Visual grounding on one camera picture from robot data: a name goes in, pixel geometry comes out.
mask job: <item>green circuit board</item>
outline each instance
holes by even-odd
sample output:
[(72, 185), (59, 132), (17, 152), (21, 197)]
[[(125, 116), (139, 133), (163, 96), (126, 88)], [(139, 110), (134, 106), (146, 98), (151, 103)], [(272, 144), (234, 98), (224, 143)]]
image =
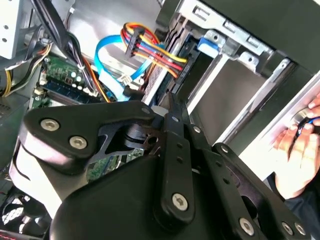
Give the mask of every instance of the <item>green circuit board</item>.
[(76, 84), (77, 86), (84, 86), (82, 73), (80, 70), (63, 61), (56, 56), (48, 56), (45, 58), (46, 75), (56, 80), (60, 80), (68, 85)]

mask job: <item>metal screw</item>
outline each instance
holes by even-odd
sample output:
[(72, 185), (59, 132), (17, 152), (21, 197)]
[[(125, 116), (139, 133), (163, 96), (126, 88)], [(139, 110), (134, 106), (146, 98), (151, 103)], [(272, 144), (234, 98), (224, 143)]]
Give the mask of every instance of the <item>metal screw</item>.
[(172, 203), (180, 211), (186, 211), (188, 209), (188, 201), (180, 193), (173, 194)]
[(193, 129), (199, 134), (199, 133), (201, 133), (201, 130), (200, 130), (200, 128), (199, 127), (197, 127), (197, 126), (194, 126), (193, 127)]
[(142, 112), (144, 112), (144, 113), (146, 113), (146, 114), (150, 114), (150, 111), (149, 111), (148, 108), (143, 107), (143, 108), (141, 108), (141, 109), (142, 109)]
[(306, 231), (304, 230), (304, 228), (299, 223), (295, 222), (294, 226), (299, 231), (299, 233), (301, 233), (303, 236), (306, 235)]
[(225, 146), (221, 146), (222, 151), (224, 151), (226, 154), (229, 152), (228, 149)]
[(240, 218), (239, 220), (240, 226), (242, 230), (248, 234), (249, 236), (253, 236), (255, 234), (255, 229), (252, 224), (245, 218)]
[(176, 118), (175, 116), (172, 116), (172, 119), (175, 121), (175, 122), (179, 122), (179, 119), (178, 118)]
[(291, 227), (288, 225), (288, 223), (286, 222), (282, 222), (282, 227), (284, 228), (284, 230), (286, 230), (286, 232), (289, 234), (289, 235), (293, 235), (294, 232), (292, 231)]
[(44, 119), (40, 122), (40, 125), (44, 130), (50, 132), (56, 131), (60, 128), (59, 123), (53, 119)]
[(70, 138), (69, 143), (75, 149), (85, 149), (87, 147), (87, 141), (82, 136), (73, 136)]

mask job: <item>black plastic bracket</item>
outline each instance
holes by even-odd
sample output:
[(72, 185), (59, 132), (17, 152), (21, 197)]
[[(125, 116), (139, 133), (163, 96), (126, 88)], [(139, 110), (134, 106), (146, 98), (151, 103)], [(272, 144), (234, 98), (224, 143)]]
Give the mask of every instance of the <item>black plastic bracket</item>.
[(180, 105), (168, 94), (169, 113), (164, 116), (163, 135), (153, 153), (160, 155), (153, 213), (159, 224), (175, 232), (195, 217), (195, 201), (189, 141), (184, 136)]
[[(82, 173), (89, 160), (101, 148), (105, 151), (116, 132), (123, 126), (150, 125), (156, 114), (140, 101), (109, 104), (84, 104), (76, 106), (48, 107), (31, 110), (23, 119), (19, 134), (21, 144), (35, 157), (52, 165), (65, 174)], [(44, 119), (55, 120), (55, 131), (41, 126)], [(101, 146), (98, 136), (106, 136)], [(80, 136), (86, 147), (71, 146), (70, 139)]]

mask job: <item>orange wire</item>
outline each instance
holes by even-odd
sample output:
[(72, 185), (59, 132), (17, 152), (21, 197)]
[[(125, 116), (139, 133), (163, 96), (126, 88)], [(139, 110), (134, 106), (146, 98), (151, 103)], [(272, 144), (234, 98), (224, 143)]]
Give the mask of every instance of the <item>orange wire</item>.
[[(138, 53), (138, 52), (135, 52), (134, 53), (136, 56), (139, 56), (139, 57), (142, 57), (144, 59), (150, 59), (147, 55), (144, 55), (142, 53)], [(158, 65), (159, 67), (163, 68), (163, 69), (166, 69), (175, 79), (178, 77), (178, 75), (173, 71), (171, 70), (170, 68), (168, 68), (167, 66), (161, 64), (160, 62), (157, 62), (155, 60), (152, 60), (152, 62), (155, 64), (155, 65)]]
[(110, 103), (109, 98), (107, 97), (107, 95), (105, 94), (104, 90), (102, 89), (99, 81), (98, 81), (97, 78), (96, 78), (96, 75), (95, 75), (94, 71), (93, 71), (92, 68), (90, 67), (89, 62), (84, 58), (84, 56), (82, 56), (82, 58), (83, 58), (84, 64), (86, 65), (86, 67), (89, 69), (89, 71), (90, 71), (90, 73), (91, 73), (91, 77), (92, 77), (92, 79), (93, 79), (93, 82), (94, 82), (95, 86), (98, 88), (99, 92), (102, 94), (104, 100), (105, 100), (107, 103)]

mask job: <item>mounting hole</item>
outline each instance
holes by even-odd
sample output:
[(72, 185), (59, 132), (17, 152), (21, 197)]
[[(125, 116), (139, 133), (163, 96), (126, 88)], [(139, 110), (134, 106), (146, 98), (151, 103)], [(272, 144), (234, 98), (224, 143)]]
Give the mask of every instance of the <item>mounting hole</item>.
[(224, 181), (225, 184), (230, 184), (229, 180), (227, 180), (225, 178), (223, 179), (223, 181)]
[(148, 144), (153, 145), (158, 142), (158, 138), (156, 136), (152, 136), (148, 139)]
[(183, 164), (183, 163), (184, 163), (183, 158), (180, 157), (180, 156), (177, 156), (177, 157), (176, 157), (176, 160), (177, 160), (180, 164)]

